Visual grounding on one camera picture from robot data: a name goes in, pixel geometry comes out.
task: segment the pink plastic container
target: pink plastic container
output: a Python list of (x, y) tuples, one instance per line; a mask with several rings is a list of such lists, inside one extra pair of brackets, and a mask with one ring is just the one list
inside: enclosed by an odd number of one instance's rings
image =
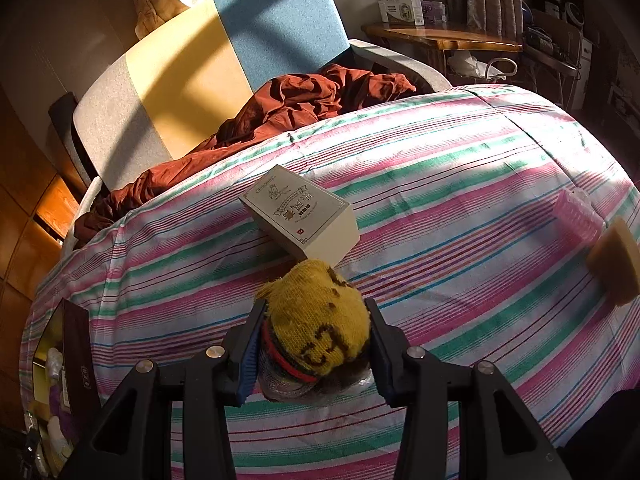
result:
[(566, 229), (589, 245), (596, 243), (605, 229), (604, 220), (593, 210), (591, 204), (567, 189), (560, 191), (553, 214)]

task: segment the open gift box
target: open gift box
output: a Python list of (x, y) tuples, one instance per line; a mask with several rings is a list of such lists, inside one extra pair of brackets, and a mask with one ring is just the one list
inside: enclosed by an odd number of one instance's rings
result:
[[(50, 349), (57, 349), (60, 354)], [(55, 361), (61, 355), (62, 368), (53, 362), (47, 367), (48, 358)], [(31, 411), (38, 417), (44, 458), (57, 477), (101, 407), (91, 355), (89, 314), (68, 300), (61, 300), (56, 307), (33, 355), (33, 396)]]

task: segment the wooden tabletop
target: wooden tabletop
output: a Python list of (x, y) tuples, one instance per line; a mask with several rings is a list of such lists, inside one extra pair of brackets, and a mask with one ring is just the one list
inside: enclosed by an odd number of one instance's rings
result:
[(438, 50), (522, 51), (522, 44), (516, 41), (507, 40), (499, 36), (490, 36), (481, 30), (473, 30), (466, 25), (451, 22), (421, 27), (375, 23), (373, 25), (363, 25), (362, 30), (370, 37), (421, 43)]

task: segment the striped fabric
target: striped fabric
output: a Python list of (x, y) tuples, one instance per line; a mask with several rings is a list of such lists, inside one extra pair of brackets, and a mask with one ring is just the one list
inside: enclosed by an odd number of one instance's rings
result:
[[(41, 284), (20, 352), (30, 359), (60, 298), (90, 312), (106, 399), (141, 358), (188, 358), (242, 323), (257, 287), (291, 259), (237, 197), (273, 164), (353, 203), (361, 239), (338, 266), (413, 345), (497, 363), (554, 444), (640, 378), (639, 300), (613, 308), (562, 231), (563, 187), (640, 237), (638, 191), (591, 134), (511, 86), (470, 86), (380, 105), (283, 134), (219, 162), (127, 215)], [(174, 407), (174, 476), (182, 475)], [(374, 388), (325, 406), (273, 404), (258, 390), (229, 409), (241, 479), (392, 477), (403, 410)], [(449, 409), (448, 475), (458, 470)]]

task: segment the yellow sponge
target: yellow sponge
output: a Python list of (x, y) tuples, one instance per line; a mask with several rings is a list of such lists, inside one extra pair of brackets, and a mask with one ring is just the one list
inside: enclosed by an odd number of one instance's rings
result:
[(267, 316), (287, 356), (315, 376), (354, 360), (369, 340), (362, 296), (321, 260), (298, 263), (256, 296), (267, 300)]
[(640, 294), (640, 249), (622, 217), (616, 216), (593, 246), (587, 267), (616, 305)]

